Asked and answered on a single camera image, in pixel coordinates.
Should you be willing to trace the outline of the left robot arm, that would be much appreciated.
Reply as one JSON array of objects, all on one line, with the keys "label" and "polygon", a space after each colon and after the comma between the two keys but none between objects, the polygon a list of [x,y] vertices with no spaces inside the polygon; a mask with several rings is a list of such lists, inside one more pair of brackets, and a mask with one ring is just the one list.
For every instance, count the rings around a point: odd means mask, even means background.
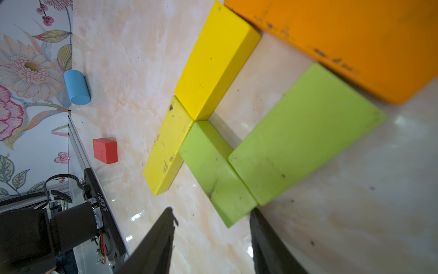
[{"label": "left robot arm", "polygon": [[98,233],[92,205],[82,203],[58,212],[20,209],[1,213],[1,273],[44,274],[56,256],[92,239]]}]

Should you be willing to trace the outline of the red block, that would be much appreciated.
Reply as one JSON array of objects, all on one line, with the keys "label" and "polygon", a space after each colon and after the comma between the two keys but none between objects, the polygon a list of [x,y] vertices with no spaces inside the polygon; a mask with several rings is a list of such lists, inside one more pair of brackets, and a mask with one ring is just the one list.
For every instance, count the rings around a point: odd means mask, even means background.
[{"label": "red block", "polygon": [[94,158],[105,163],[118,162],[117,142],[112,139],[100,138],[92,141]]}]

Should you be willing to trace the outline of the small yellow block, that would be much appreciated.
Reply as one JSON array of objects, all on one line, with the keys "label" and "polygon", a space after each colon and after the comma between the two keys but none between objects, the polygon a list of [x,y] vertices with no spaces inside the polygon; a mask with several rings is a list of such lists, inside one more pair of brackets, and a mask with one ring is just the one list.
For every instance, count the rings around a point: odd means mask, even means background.
[{"label": "small yellow block", "polygon": [[210,118],[260,39],[244,19],[214,3],[175,89],[193,120]]}]

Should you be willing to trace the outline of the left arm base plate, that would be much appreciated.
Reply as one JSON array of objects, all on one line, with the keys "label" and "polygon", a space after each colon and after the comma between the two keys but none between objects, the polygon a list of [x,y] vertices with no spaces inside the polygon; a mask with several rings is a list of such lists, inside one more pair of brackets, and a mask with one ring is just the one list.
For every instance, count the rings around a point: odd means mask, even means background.
[{"label": "left arm base plate", "polygon": [[121,269],[127,256],[125,244],[102,188],[91,168],[84,169],[81,184],[83,198],[91,203],[95,212],[100,253],[104,256],[105,263],[115,274]]}]

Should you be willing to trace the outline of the orange long block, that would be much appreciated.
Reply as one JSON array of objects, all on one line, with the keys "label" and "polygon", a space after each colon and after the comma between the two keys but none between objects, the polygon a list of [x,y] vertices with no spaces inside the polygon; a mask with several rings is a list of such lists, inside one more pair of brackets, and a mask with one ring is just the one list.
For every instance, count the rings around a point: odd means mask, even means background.
[{"label": "orange long block", "polygon": [[388,103],[405,103],[438,74],[436,1],[226,1],[225,5]]}]

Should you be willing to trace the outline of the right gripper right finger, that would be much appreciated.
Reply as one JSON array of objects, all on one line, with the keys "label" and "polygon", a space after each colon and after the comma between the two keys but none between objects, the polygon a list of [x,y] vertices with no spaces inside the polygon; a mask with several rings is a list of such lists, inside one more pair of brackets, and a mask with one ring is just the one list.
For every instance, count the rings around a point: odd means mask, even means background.
[{"label": "right gripper right finger", "polygon": [[305,274],[272,226],[257,208],[250,213],[254,269],[257,274]]}]

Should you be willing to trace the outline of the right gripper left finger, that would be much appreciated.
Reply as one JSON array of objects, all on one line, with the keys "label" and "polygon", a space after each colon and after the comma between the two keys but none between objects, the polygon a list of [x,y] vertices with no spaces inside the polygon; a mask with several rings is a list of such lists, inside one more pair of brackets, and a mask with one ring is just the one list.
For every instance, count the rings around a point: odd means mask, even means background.
[{"label": "right gripper left finger", "polygon": [[117,270],[118,274],[168,274],[171,266],[175,227],[173,209],[167,207],[135,252]]}]

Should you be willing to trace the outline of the long yellow block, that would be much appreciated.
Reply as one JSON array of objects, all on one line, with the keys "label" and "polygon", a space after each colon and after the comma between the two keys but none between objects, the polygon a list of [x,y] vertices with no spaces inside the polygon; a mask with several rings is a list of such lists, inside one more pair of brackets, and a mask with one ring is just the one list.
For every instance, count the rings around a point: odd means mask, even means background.
[{"label": "long yellow block", "polygon": [[143,170],[154,196],[165,193],[179,172],[184,162],[179,151],[193,124],[178,98],[172,97]]}]

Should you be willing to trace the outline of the lime green block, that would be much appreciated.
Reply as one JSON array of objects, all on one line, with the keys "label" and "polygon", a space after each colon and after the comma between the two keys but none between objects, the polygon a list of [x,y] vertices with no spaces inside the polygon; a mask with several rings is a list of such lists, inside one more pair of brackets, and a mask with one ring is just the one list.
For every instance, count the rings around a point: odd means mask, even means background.
[{"label": "lime green block", "polygon": [[179,151],[228,228],[258,205],[228,161],[232,152],[233,149],[209,121],[195,122]]},{"label": "lime green block", "polygon": [[385,113],[313,64],[230,154],[260,205],[270,203],[378,127]]}]

